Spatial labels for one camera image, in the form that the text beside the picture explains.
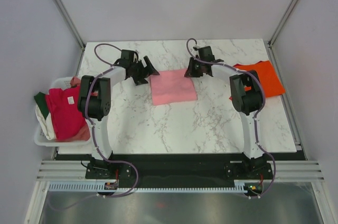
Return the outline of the pink t shirt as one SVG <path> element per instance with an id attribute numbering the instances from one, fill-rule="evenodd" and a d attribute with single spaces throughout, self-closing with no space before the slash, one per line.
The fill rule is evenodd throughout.
<path id="1" fill-rule="evenodd" d="M 161 71 L 159 76 L 150 76 L 152 103 L 154 106 L 198 99 L 191 78 L 186 78 L 186 69 Z"/>

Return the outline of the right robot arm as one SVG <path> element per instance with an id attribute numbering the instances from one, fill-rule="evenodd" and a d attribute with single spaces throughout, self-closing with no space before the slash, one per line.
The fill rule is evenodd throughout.
<path id="1" fill-rule="evenodd" d="M 210 46 L 193 50 L 190 54 L 186 78 L 199 78 L 204 74 L 224 80 L 230 85 L 232 105 L 241 118 L 244 148 L 242 160 L 238 163 L 226 163 L 226 175 L 233 179 L 255 179 L 267 173 L 271 176 L 271 165 L 267 157 L 273 158 L 259 141 L 259 114 L 265 106 L 266 97 L 255 70 L 245 71 L 232 67 L 221 59 L 215 59 Z"/>

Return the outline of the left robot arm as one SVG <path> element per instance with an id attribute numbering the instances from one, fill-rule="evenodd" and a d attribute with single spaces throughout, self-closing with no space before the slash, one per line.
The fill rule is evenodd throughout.
<path id="1" fill-rule="evenodd" d="M 132 78 L 134 84 L 144 85 L 149 76 L 160 73 L 145 56 L 139 59 L 138 53 L 122 50 L 121 56 L 109 69 L 98 76 L 85 75 L 81 78 L 78 98 L 78 110 L 89 127 L 92 141 L 92 153 L 87 164 L 86 179 L 113 179 L 119 164 L 125 161 L 113 161 L 113 150 L 108 137 L 108 115 L 111 110 L 111 90 L 116 84 Z"/>

